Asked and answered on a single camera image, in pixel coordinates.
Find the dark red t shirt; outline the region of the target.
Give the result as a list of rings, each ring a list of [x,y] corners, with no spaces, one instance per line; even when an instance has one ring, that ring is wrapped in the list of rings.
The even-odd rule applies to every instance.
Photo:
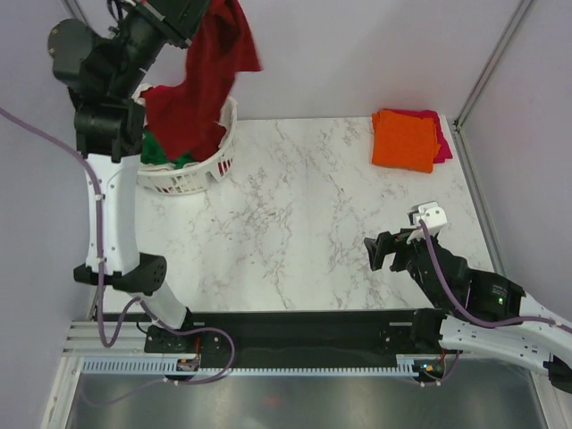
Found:
[[[185,79],[141,93],[147,127],[169,160],[214,155],[226,129],[221,110],[240,72],[262,66],[248,20],[238,1],[212,1],[187,50]]]

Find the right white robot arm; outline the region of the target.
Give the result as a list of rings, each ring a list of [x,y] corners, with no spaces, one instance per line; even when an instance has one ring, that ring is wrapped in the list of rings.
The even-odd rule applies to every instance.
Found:
[[[522,287],[493,272],[472,268],[442,247],[436,236],[414,238],[414,230],[366,238],[371,270],[393,257],[391,271],[407,272],[431,302],[413,313],[411,345],[454,352],[489,353],[539,374],[571,391],[571,326],[539,305]]]

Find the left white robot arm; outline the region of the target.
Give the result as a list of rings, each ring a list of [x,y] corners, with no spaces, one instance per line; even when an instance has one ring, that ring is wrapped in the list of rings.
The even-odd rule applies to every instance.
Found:
[[[189,310],[165,282],[166,260],[137,247],[135,193],[145,108],[132,96],[165,45],[190,45],[208,3],[126,1],[118,7],[109,38],[70,18],[55,25],[47,41],[53,74],[67,87],[75,110],[75,154],[88,182],[90,247],[73,276],[140,299],[168,325],[165,341],[186,351],[195,344],[196,330],[184,322]]]

